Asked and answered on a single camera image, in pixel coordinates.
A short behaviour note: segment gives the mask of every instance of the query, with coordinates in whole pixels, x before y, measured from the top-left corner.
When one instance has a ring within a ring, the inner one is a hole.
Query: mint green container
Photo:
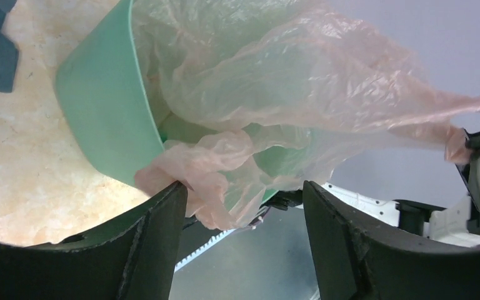
[[[55,91],[76,141],[100,172],[135,186],[164,151],[139,70],[133,0],[121,0],[56,73]],[[267,201],[275,191],[264,195]]]

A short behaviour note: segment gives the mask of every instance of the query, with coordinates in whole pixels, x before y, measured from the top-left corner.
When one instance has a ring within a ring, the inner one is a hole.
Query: translucent plastic bag
[[[137,0],[134,34],[166,151],[136,174],[189,189],[187,215],[245,226],[268,190],[327,181],[365,149],[446,149],[480,97],[437,91],[411,52],[317,0]]]

